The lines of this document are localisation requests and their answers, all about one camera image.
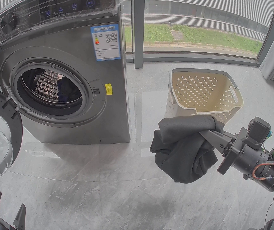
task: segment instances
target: manhole cover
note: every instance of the manhole cover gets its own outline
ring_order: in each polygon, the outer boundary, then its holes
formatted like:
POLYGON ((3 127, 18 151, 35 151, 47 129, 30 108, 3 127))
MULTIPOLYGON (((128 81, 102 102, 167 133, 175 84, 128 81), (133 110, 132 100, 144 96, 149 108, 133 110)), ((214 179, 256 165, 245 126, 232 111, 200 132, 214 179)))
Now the manhole cover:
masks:
POLYGON ((171 33, 172 33, 174 40, 183 40, 184 39, 184 35, 180 31, 171 31, 171 33))

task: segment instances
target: black garment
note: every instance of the black garment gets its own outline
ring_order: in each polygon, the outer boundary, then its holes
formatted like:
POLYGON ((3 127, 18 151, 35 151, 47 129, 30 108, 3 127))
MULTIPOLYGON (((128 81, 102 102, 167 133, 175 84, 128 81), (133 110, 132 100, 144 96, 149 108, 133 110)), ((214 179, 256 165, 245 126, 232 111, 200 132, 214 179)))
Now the black garment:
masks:
POLYGON ((58 101, 68 102, 74 101, 81 97, 78 87, 67 77, 62 77, 57 81, 58 101))
POLYGON ((154 131, 150 151, 155 163, 172 179, 191 183, 206 174, 217 161, 213 146, 199 133, 216 130, 223 133, 224 124, 209 115, 164 118, 160 130, 154 131))

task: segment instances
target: exterior wall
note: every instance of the exterior wall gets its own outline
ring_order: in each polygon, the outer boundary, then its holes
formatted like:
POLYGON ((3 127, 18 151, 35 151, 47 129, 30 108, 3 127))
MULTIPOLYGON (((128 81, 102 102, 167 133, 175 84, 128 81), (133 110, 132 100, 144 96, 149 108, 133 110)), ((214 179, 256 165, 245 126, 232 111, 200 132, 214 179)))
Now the exterior wall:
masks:
MULTIPOLYGON (((129 0, 124 0, 124 9, 127 7, 124 12, 124 22, 126 24, 131 23, 131 15, 129 15, 130 7, 128 8, 128 4, 130 4, 130 2, 128 1, 129 0)), ((270 26, 273 12, 274 0, 146 0, 145 23, 169 24, 171 22, 172 24, 184 24, 195 27, 219 29, 263 41, 270 26), (149 11, 147 6, 153 1, 157 1, 158 3, 160 2, 161 4, 163 3, 162 1, 167 1, 166 3, 169 4, 170 8, 169 10, 164 8, 162 12, 158 11, 152 13, 151 7, 149 11), (217 11, 220 11, 221 13, 232 13, 237 18, 246 20, 245 25, 238 25, 239 23, 237 22, 228 23, 225 21, 213 20, 211 18, 205 18, 205 16, 204 18, 201 18, 195 14, 192 14, 192 16, 172 14, 171 6, 173 6, 176 2, 190 4, 192 6, 197 5, 195 7, 197 7, 198 10, 200 8, 205 10, 206 7, 211 10, 217 9, 217 11)))

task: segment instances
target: white plastic basket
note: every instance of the white plastic basket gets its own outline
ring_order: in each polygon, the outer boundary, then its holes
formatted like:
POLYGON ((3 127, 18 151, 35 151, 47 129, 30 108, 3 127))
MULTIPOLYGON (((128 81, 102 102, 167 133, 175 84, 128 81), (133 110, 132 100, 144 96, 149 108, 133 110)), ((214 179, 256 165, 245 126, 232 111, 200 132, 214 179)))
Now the white plastic basket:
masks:
POLYGON ((176 68, 170 72, 165 117, 208 114, 226 124, 243 105, 237 85, 224 71, 176 68))

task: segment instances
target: gray marble floor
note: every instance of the gray marble floor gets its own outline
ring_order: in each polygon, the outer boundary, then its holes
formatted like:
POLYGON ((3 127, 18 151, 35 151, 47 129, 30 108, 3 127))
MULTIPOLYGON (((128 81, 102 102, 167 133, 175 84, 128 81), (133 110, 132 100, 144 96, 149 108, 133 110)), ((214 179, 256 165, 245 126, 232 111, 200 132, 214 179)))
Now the gray marble floor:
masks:
MULTIPOLYGON (((174 183, 154 162, 149 146, 165 113, 168 77, 173 68, 227 71, 245 106, 225 130, 239 132, 254 116, 274 133, 274 82, 257 68, 205 63, 146 63, 127 66, 131 143, 55 145, 39 143, 24 130, 20 154, 0 177, 0 216, 12 223, 26 205, 28 230, 210 230, 261 228, 273 193, 216 163, 191 184, 174 183)), ((266 148, 274 146, 274 134, 266 148)), ((274 204, 267 219, 274 217, 274 204)))

